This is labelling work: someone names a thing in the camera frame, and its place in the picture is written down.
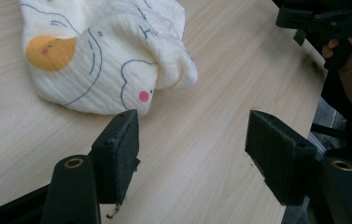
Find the pink dot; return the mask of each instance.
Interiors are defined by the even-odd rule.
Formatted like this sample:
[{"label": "pink dot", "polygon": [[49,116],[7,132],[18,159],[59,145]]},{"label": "pink dot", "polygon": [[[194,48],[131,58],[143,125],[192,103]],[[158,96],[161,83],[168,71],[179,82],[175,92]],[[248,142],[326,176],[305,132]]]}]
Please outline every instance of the pink dot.
[{"label": "pink dot", "polygon": [[149,100],[149,93],[147,91],[140,91],[139,98],[141,102],[145,103]]}]

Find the yellow circle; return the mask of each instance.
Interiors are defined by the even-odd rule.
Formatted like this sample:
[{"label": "yellow circle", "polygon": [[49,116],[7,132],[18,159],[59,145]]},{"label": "yellow circle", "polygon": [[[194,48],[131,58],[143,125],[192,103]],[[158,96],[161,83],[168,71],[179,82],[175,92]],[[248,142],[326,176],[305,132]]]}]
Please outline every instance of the yellow circle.
[{"label": "yellow circle", "polygon": [[75,38],[59,39],[53,36],[39,36],[28,43],[27,59],[36,68],[56,72],[71,62],[76,52],[76,44]]}]

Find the wooden table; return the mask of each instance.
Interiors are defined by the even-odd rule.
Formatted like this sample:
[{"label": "wooden table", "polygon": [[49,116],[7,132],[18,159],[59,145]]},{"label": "wooden table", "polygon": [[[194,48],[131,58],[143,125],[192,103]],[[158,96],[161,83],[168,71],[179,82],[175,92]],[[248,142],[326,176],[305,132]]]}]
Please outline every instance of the wooden table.
[{"label": "wooden table", "polygon": [[[200,78],[187,91],[155,92],[140,118],[141,164],[110,223],[280,223],[285,207],[245,153],[248,113],[271,113],[307,136],[323,60],[275,26],[271,0],[180,3]],[[112,119],[37,96],[22,24],[19,2],[0,0],[0,204],[48,184],[55,163],[87,154]]]}]

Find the white cloth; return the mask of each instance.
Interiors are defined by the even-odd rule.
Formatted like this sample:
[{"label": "white cloth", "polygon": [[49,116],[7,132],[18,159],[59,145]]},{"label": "white cloth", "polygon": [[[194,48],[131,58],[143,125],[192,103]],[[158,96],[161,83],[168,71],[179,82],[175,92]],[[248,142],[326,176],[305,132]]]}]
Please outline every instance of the white cloth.
[{"label": "white cloth", "polygon": [[22,45],[43,98],[97,114],[149,110],[197,81],[175,0],[21,0]]}]

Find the light wood surface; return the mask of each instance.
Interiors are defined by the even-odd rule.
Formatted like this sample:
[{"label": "light wood surface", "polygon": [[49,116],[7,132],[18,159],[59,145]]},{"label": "light wood surface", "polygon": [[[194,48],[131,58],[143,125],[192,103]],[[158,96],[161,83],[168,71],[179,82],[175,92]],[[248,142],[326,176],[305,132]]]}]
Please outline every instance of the light wood surface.
[{"label": "light wood surface", "polygon": [[[323,61],[275,26],[271,0],[179,2],[199,81],[187,91],[155,92],[140,118],[138,172],[120,211],[103,222],[280,223],[285,207],[245,153],[248,113],[271,113],[307,136]],[[87,154],[112,119],[36,95],[22,23],[19,2],[0,0],[0,204],[48,184],[56,162]]]}]

